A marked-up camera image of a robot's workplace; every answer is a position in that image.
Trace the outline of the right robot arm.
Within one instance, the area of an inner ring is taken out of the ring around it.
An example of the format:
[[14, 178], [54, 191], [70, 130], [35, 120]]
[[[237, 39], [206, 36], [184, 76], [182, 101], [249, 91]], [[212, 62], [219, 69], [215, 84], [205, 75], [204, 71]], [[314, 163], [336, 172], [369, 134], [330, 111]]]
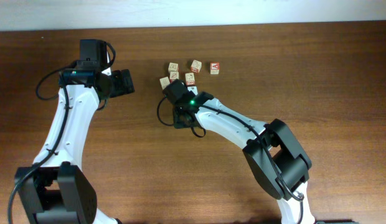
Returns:
[[286, 123], [250, 119], [181, 80], [165, 85], [176, 129], [212, 131], [238, 146], [260, 187], [276, 199], [282, 223], [315, 223], [307, 187], [312, 162]]

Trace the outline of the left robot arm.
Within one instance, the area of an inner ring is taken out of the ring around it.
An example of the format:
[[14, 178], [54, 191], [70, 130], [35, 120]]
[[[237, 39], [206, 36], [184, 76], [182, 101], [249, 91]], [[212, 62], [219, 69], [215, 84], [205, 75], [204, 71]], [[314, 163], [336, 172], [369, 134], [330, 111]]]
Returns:
[[134, 92], [129, 70], [111, 70], [116, 51], [97, 39], [80, 41], [80, 58], [55, 70], [57, 110], [47, 139], [29, 167], [17, 169], [7, 206], [12, 219], [20, 197], [30, 223], [119, 223], [99, 210], [97, 194], [82, 171], [83, 148], [95, 112], [110, 98]]

